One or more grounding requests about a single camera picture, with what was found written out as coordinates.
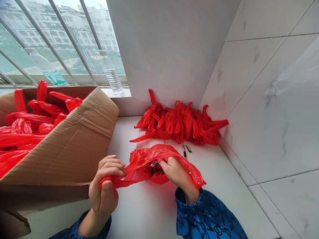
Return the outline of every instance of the paper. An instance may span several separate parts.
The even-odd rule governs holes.
[[[139,137],[145,135],[146,131],[140,131]],[[137,143],[137,149],[152,148],[156,144],[164,144],[163,139],[146,139]]]

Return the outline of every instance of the blue sleeve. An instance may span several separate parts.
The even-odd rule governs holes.
[[[248,239],[234,214],[215,195],[200,189],[197,203],[187,205],[185,194],[177,188],[177,234],[184,239]]]
[[[59,233],[55,234],[54,236],[50,237],[49,239],[85,239],[88,237],[81,237],[78,234],[79,225],[82,222],[82,220],[85,218],[89,211],[86,211],[82,214],[82,216],[68,229],[64,229],[63,231],[60,231]],[[105,239],[107,234],[109,233],[110,226],[111,226],[112,218],[110,217],[105,226],[103,227],[100,234],[96,237],[89,237],[90,239]]]

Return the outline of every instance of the pen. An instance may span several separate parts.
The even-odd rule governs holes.
[[[184,149],[184,158],[186,158],[186,151],[185,151],[185,146],[183,145],[183,149]]]

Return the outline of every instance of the white countertop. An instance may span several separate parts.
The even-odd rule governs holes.
[[[130,143],[139,135],[134,126],[141,117],[118,118],[108,155],[129,163],[130,153],[137,143]],[[182,146],[165,140],[181,155]],[[214,193],[234,213],[249,239],[274,239],[279,235],[262,211],[245,183],[242,181],[219,146],[195,146],[189,142],[192,153],[187,159],[201,172],[207,182],[203,188]],[[176,186],[171,182],[157,185],[140,182],[118,189],[119,205],[112,214],[112,225],[107,239],[173,239],[176,234]],[[48,238],[70,227],[79,216],[90,208],[89,201],[70,203],[27,216],[32,233],[22,237]]]

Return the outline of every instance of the hand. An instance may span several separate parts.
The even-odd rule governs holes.
[[[158,162],[166,177],[184,191],[186,203],[196,203],[200,197],[200,192],[195,188],[191,176],[185,171],[180,162],[174,157],[169,157],[167,162],[164,159],[159,159]]]
[[[121,177],[126,174],[125,163],[115,158],[116,155],[107,156],[99,162],[98,171],[90,183],[89,197],[92,209],[79,225],[78,234],[82,237],[95,237],[100,234],[111,213],[117,207],[119,194],[113,189],[112,181],[108,180],[99,186],[104,177]]]
[[[119,201],[119,195],[113,189],[112,181],[105,181],[102,187],[99,187],[99,182],[104,177],[121,177],[126,174],[124,170],[125,163],[122,163],[115,157],[116,155],[107,156],[99,162],[98,171],[89,187],[92,209],[97,215],[111,214],[116,209]]]

